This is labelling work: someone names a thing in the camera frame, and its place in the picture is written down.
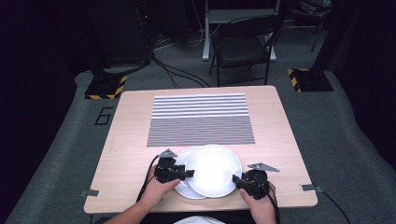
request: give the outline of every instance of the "white sleeve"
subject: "white sleeve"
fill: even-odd
[[[213,217],[186,217],[175,224],[225,224]]]

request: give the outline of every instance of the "hand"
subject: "hand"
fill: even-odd
[[[163,195],[165,195],[169,190],[173,189],[180,183],[179,179],[173,180],[167,183],[161,183],[154,177],[155,167],[154,165],[151,167],[151,171],[148,175],[148,185],[146,186],[146,190],[142,195],[142,199],[140,200],[145,205],[149,206],[149,209],[153,208],[155,204],[161,201]]]
[[[269,189],[269,193],[274,201],[276,201],[275,186],[271,182],[269,182],[269,184],[271,189],[274,190],[271,191],[271,189]],[[244,201],[250,207],[250,213],[257,224],[276,223],[275,208],[272,205],[271,200],[268,198],[268,196],[259,200],[255,200],[253,197],[248,195],[248,193],[244,189],[240,189],[240,193]]]

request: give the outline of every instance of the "metal bracket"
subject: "metal bracket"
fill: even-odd
[[[160,158],[174,158],[174,157],[177,157],[177,154],[168,148],[164,152],[162,152],[159,157]]]
[[[88,196],[92,196],[92,197],[97,197],[99,194],[99,190],[95,190],[95,189],[88,189],[88,190],[83,190],[79,196],[83,197],[83,198],[87,198]]]
[[[301,188],[303,191],[311,191],[311,190],[314,190],[316,193],[322,193],[322,192],[324,192],[324,189],[323,189],[321,186],[316,186],[316,185],[313,185],[313,184],[310,184],[310,185],[300,185],[300,188]]]
[[[275,167],[264,164],[264,163],[262,163],[262,161],[259,163],[250,164],[247,167],[255,169],[255,170],[260,170],[260,171],[279,172],[279,169],[276,169]]]

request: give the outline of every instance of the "wooden table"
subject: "wooden table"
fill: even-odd
[[[148,146],[148,139],[152,117],[157,113],[153,113],[156,97],[161,100],[164,96],[177,98],[197,94],[198,96],[243,95],[246,99],[254,143],[220,145],[235,152],[242,163],[243,172],[249,170],[248,164],[260,161],[280,170],[278,173],[267,172],[268,179],[276,186],[279,207],[314,206],[318,202],[315,192],[300,189],[301,184],[310,184],[311,180],[274,87],[126,91],[120,98],[92,181],[91,189],[99,190],[99,194],[96,197],[88,196],[84,206],[85,212],[89,214],[122,212],[134,204],[149,164],[156,155],[168,148],[177,154],[186,148],[196,147],[194,144],[186,145],[188,141],[184,142],[183,146],[180,144],[156,146],[151,141],[151,145]],[[152,211],[241,209],[248,209],[248,206],[241,199],[237,189],[221,198],[203,200],[187,199],[172,190]]]

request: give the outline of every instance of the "table leg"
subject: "table leg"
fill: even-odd
[[[209,60],[209,52],[210,52],[210,37],[209,37],[209,4],[208,0],[205,0],[205,45],[204,45],[204,54],[202,56],[202,60]]]

